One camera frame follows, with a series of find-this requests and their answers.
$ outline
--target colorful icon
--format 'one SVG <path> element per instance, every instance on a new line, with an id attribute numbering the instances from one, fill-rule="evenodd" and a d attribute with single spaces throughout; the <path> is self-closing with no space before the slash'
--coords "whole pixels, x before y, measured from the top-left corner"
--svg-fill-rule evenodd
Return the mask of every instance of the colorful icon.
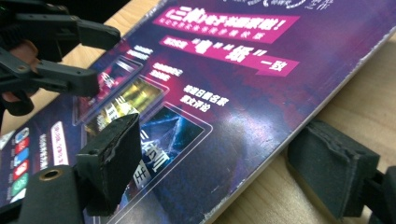
<path id="1" fill-rule="evenodd" d="M 26 173 L 28 169 L 29 169 L 29 161 L 26 160 L 20 166 L 14 169 L 14 180 L 20 178 L 20 176 Z"/>
<path id="2" fill-rule="evenodd" d="M 15 135 L 15 144 L 18 144 L 21 140 L 25 139 L 25 137 L 29 136 L 29 128 L 24 128 L 20 132 Z"/>
<path id="3" fill-rule="evenodd" d="M 20 153 L 22 150 L 24 150 L 26 147 L 29 147 L 29 137 L 26 137 L 25 139 L 21 140 L 16 146 L 15 146 L 15 154 Z"/>
<path id="4" fill-rule="evenodd" d="M 14 166 L 17 167 L 22 161 L 26 160 L 29 156 L 29 147 L 26 147 L 20 154 L 14 158 Z"/>
<path id="5" fill-rule="evenodd" d="M 17 181 L 15 181 L 12 184 L 12 189 L 11 189 L 11 196 L 14 197 L 17 195 L 21 190 L 26 188 L 27 181 L 29 179 L 29 175 L 27 173 L 24 173 L 21 178 L 19 178 Z"/>
<path id="6" fill-rule="evenodd" d="M 26 189 L 22 189 L 21 192 L 15 195 L 15 197 L 13 197 L 9 202 L 15 203 L 17 200 L 24 198 L 25 194 L 26 194 Z"/>
<path id="7" fill-rule="evenodd" d="M 6 134 L 3 134 L 2 136 L 0 136 L 0 151 L 3 150 L 3 148 L 6 146 L 9 139 L 12 138 L 14 133 L 15 133 L 15 131 L 12 131 L 10 133 L 6 133 Z"/>

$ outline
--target table surface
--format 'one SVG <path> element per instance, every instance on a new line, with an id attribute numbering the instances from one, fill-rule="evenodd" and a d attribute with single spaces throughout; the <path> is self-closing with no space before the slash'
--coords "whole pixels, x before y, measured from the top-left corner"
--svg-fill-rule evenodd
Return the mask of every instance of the table surface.
<path id="1" fill-rule="evenodd" d="M 116 13 L 108 25 L 122 34 L 131 29 L 158 0 L 133 0 Z M 64 64 L 88 67 L 102 50 L 77 46 L 64 57 Z M 336 129 L 381 155 L 378 169 L 396 165 L 396 35 L 394 35 L 317 115 Z M 18 128 L 57 93 L 39 91 L 35 110 L 24 117 L 5 114 L 2 131 Z M 336 223 L 319 203 L 308 198 L 280 154 L 215 220 L 215 223 Z M 367 223 L 348 217 L 344 223 Z"/>

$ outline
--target purple book cover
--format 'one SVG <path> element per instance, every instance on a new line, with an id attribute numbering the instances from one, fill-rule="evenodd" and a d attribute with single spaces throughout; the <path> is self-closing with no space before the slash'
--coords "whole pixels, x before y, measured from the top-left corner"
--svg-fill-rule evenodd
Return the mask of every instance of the purple book cover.
<path id="1" fill-rule="evenodd" d="M 141 115 L 143 160 L 112 217 L 201 223 L 287 145 L 394 31 L 394 0 L 162 1 L 93 69 L 0 139 L 0 204 L 111 120 Z"/>

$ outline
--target black clamp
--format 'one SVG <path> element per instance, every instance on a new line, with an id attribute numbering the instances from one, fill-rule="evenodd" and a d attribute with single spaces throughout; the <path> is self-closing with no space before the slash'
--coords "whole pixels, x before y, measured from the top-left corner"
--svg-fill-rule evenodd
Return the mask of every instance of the black clamp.
<path id="1" fill-rule="evenodd" d="M 330 125 L 311 121 L 290 143 L 290 169 L 337 219 L 372 210 L 370 223 L 396 223 L 396 166 L 376 170 L 379 155 Z"/>
<path id="2" fill-rule="evenodd" d="M 41 62 L 36 73 L 29 64 L 8 52 L 23 39 L 39 49 L 37 58 Z M 36 92 L 39 88 L 94 96 L 99 92 L 96 71 L 53 62 L 62 60 L 63 46 L 81 43 L 111 49 L 119 41 L 120 32 L 116 28 L 71 16 L 66 7 L 48 5 L 41 0 L 0 0 L 0 93 L 10 91 L 21 99 L 10 103 L 0 98 L 0 104 L 11 114 L 20 116 L 34 107 L 26 92 Z"/>
<path id="3" fill-rule="evenodd" d="M 0 223 L 84 223 L 110 216 L 142 160 L 139 115 L 113 120 L 77 155 L 29 177 L 23 199 L 0 208 Z"/>

